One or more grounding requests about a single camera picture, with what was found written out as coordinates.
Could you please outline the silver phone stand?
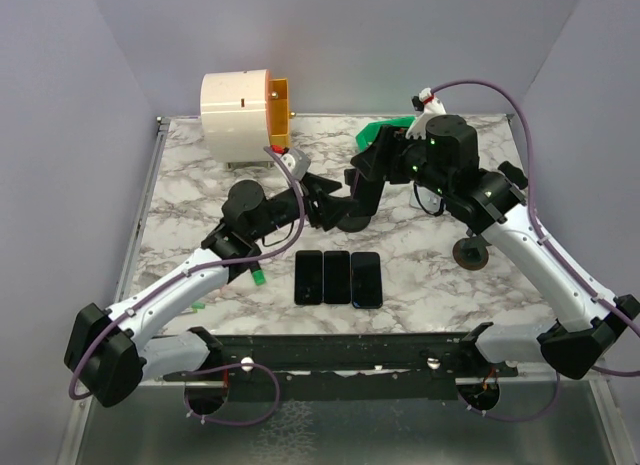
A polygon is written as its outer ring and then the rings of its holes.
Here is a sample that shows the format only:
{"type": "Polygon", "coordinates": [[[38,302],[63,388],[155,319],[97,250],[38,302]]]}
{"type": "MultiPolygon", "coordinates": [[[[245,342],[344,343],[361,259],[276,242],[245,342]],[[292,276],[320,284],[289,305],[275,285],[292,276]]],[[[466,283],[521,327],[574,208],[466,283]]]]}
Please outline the silver phone stand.
{"type": "Polygon", "coordinates": [[[427,212],[435,214],[441,208],[441,197],[425,187],[415,185],[409,205],[416,209],[424,208],[427,212]]]}

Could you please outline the black phone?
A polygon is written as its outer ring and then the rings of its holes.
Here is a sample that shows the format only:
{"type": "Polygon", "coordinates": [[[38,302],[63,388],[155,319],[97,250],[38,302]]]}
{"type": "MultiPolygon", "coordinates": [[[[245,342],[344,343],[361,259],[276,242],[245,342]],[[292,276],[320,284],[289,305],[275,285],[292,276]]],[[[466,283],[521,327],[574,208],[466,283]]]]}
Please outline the black phone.
{"type": "Polygon", "coordinates": [[[323,299],[323,253],[301,250],[295,254],[294,302],[319,305],[323,299]]]}

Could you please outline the round wooden base stand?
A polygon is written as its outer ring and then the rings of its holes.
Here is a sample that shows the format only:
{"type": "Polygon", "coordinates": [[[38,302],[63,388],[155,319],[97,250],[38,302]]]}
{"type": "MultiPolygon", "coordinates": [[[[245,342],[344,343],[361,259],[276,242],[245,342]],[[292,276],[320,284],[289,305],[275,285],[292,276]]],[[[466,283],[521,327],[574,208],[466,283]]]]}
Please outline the round wooden base stand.
{"type": "Polygon", "coordinates": [[[481,236],[462,238],[454,244],[452,255],[460,267],[478,271],[488,264],[488,246],[488,242],[481,236]]]}

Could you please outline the black phone stand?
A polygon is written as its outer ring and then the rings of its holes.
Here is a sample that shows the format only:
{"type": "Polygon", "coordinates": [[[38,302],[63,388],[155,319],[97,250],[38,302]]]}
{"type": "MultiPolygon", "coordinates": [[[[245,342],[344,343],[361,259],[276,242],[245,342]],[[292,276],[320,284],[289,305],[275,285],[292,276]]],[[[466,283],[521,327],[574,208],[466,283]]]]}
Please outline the black phone stand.
{"type": "Polygon", "coordinates": [[[524,171],[513,165],[509,161],[504,161],[498,166],[498,170],[518,189],[524,190],[528,187],[529,181],[524,171]]]}
{"type": "Polygon", "coordinates": [[[371,223],[371,216],[344,216],[336,227],[345,233],[359,233],[371,223]]]}

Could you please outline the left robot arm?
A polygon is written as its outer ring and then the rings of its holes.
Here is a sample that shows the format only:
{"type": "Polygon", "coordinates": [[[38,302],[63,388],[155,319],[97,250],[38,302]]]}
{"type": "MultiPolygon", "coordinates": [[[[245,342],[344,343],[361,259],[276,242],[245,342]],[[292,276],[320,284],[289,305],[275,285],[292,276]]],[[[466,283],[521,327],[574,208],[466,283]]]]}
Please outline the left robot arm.
{"type": "Polygon", "coordinates": [[[111,407],[147,380],[179,372],[214,377],[221,365],[220,344],[207,331],[195,327],[170,337],[159,331],[263,260],[258,243],[267,235],[293,223],[334,228],[356,206],[352,198],[335,196],[340,187],[311,173],[271,198],[254,180],[234,184],[219,225],[182,264],[124,301],[105,309],[89,304],[76,315],[64,356],[72,373],[70,397],[81,399],[76,387],[83,385],[111,407]]]}

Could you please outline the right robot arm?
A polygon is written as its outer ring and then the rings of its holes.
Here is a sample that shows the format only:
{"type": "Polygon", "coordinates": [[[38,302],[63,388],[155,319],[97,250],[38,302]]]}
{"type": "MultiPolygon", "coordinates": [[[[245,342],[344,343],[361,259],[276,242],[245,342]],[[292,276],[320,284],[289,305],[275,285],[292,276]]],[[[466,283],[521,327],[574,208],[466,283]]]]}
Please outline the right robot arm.
{"type": "Polygon", "coordinates": [[[638,327],[639,302],[592,278],[535,222],[519,168],[504,162],[489,171],[479,162],[477,132],[458,115],[434,116],[420,132],[384,124],[345,174],[358,203],[354,213],[375,215],[385,184],[411,183],[434,193],[469,232],[454,246],[457,263],[480,268],[486,248],[497,248],[555,314],[550,325],[488,326],[460,350],[461,368],[481,376],[495,363],[546,362],[581,379],[625,330],[638,327]]]}

